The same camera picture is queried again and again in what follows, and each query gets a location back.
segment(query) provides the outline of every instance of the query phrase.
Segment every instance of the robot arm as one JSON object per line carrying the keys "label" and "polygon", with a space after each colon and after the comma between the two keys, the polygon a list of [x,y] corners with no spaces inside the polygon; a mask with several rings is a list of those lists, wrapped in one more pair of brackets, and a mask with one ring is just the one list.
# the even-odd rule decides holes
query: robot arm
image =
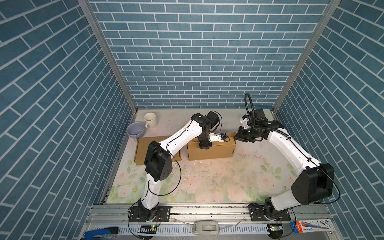
{"label": "robot arm", "polygon": [[212,147],[212,142],[223,142],[221,134],[210,132],[210,129],[218,126],[219,123],[219,117],[212,111],[205,116],[197,113],[182,129],[169,138],[159,143],[153,141],[149,144],[144,161],[147,184],[143,197],[138,200],[138,207],[146,220],[151,220],[155,216],[162,181],[172,172],[173,156],[195,137],[199,138],[200,148],[204,149]]}
{"label": "robot arm", "polygon": [[285,209],[332,195],[334,169],[331,165],[321,164],[306,152],[280,122],[268,121],[262,109],[253,110],[250,115],[240,119],[243,126],[239,127],[235,139],[243,142],[268,140],[288,159],[298,176],[291,189],[265,200],[264,213],[268,219],[278,218]]}

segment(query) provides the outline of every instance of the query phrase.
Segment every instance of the green leaf print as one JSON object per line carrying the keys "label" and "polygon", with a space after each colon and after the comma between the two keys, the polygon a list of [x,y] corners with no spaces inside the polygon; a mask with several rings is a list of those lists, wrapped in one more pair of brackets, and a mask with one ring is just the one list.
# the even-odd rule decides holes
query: green leaf print
{"label": "green leaf print", "polygon": [[268,172],[268,169],[264,166],[264,165],[261,165],[261,168],[264,172]]}
{"label": "green leaf print", "polygon": [[111,200],[116,200],[119,197],[119,191],[116,187],[112,187],[111,192],[109,193],[108,198]]}
{"label": "green leaf print", "polygon": [[291,174],[297,177],[296,173],[293,170],[291,170]]}
{"label": "green leaf print", "polygon": [[227,181],[227,177],[222,177],[220,181],[221,185],[224,186],[226,181]]}
{"label": "green leaf print", "polygon": [[217,187],[218,187],[218,184],[217,184],[217,182],[216,182],[216,179],[212,179],[212,184],[213,184],[214,186],[217,186]]}
{"label": "green leaf print", "polygon": [[192,200],[192,199],[195,199],[195,194],[191,193],[191,194],[188,194],[187,193],[187,197],[185,198],[186,200]]}
{"label": "green leaf print", "polygon": [[253,197],[253,191],[252,189],[249,187],[248,190],[247,190],[247,195],[248,197],[252,198]]}
{"label": "green leaf print", "polygon": [[261,200],[262,202],[265,202],[265,200],[266,200],[267,198],[268,198],[267,196],[260,196],[260,200]]}

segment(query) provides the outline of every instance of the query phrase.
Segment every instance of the metal frame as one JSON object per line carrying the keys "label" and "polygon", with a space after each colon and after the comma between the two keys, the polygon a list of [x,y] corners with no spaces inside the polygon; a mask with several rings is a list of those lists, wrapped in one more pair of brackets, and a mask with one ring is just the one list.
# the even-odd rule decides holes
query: metal frame
{"label": "metal frame", "polygon": [[281,106],[281,104],[283,103],[285,96],[288,94],[289,89],[292,87],[293,83],[295,82],[297,76],[299,75],[301,69],[303,68],[305,62],[307,61],[309,55],[311,54],[313,48],[315,47],[325,27],[327,26],[329,20],[331,19],[333,13],[339,6],[340,1],[341,0],[330,0],[327,7],[325,8],[319,23],[316,25],[315,29],[312,32],[311,37],[308,40],[307,45],[304,48],[303,53],[300,55],[299,59],[297,60],[297,63],[293,67],[292,72],[288,77],[285,86],[281,90],[281,93],[277,98],[276,102],[273,104],[272,109],[274,112],[276,112]]}
{"label": "metal frame", "polygon": [[[223,224],[235,224],[239,220],[239,226],[249,224],[265,224],[265,223],[276,223],[275,221],[260,221],[251,222],[250,213],[248,210],[248,202],[242,203],[198,203],[198,204],[160,204],[170,205],[170,221],[164,222],[164,226],[179,226],[180,221],[186,223],[193,223],[198,220],[214,220],[220,225]],[[93,205],[88,218],[84,224],[82,233],[89,230],[94,230],[101,225],[116,226],[125,228],[127,227],[128,209],[131,204],[106,204],[106,205]],[[291,218],[294,217],[292,210],[290,211]],[[342,240],[342,237],[337,229],[335,222],[333,221],[332,215],[329,213],[328,208],[325,205],[302,205],[294,208],[297,220],[310,220],[310,219],[322,219],[329,218],[334,223],[336,231],[327,232],[330,240]],[[283,221],[284,226],[289,226],[288,221]],[[140,223],[130,223],[131,228]]]}
{"label": "metal frame", "polygon": [[133,101],[127,85],[125,84],[124,78],[120,72],[120,69],[115,61],[115,58],[113,57],[112,51],[109,48],[109,45],[107,43],[107,40],[104,37],[104,34],[100,28],[100,25],[96,19],[96,15],[93,12],[93,9],[91,7],[91,4],[88,0],[78,0],[80,7],[82,11],[84,12],[85,18],[88,20],[89,25],[91,26],[91,29],[93,33],[95,34],[95,37],[101,47],[101,50],[103,51],[115,77],[117,82],[119,83],[121,90],[124,93],[124,96],[126,97],[130,107],[132,108],[133,113],[137,112],[137,107],[135,105],[135,102]]}

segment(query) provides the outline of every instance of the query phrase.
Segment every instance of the floral tablecloth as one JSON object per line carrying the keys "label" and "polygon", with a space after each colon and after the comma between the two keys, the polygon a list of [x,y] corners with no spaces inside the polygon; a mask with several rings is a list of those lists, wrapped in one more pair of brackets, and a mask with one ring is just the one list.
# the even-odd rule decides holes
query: floral tablecloth
{"label": "floral tablecloth", "polygon": [[[233,157],[188,161],[182,154],[182,177],[170,195],[159,197],[162,203],[251,202],[289,189],[297,178],[293,167],[270,142],[237,142]],[[122,159],[107,203],[134,203],[143,196],[145,166],[137,166],[133,157]],[[180,170],[164,180],[160,194],[171,191],[179,181]]]}

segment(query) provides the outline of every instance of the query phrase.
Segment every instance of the blue brick wallpaper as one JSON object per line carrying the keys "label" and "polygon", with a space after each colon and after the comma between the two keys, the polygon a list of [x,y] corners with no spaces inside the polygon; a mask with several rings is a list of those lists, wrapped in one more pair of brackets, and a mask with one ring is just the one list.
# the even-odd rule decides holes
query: blue brick wallpaper
{"label": "blue brick wallpaper", "polygon": [[76,0],[0,1],[0,239],[77,238],[130,115]]}
{"label": "blue brick wallpaper", "polygon": [[139,108],[271,108],[329,0],[91,0]]}
{"label": "blue brick wallpaper", "polygon": [[351,240],[383,239],[383,12],[382,0],[342,0],[277,112],[335,168],[342,197],[328,207]]}

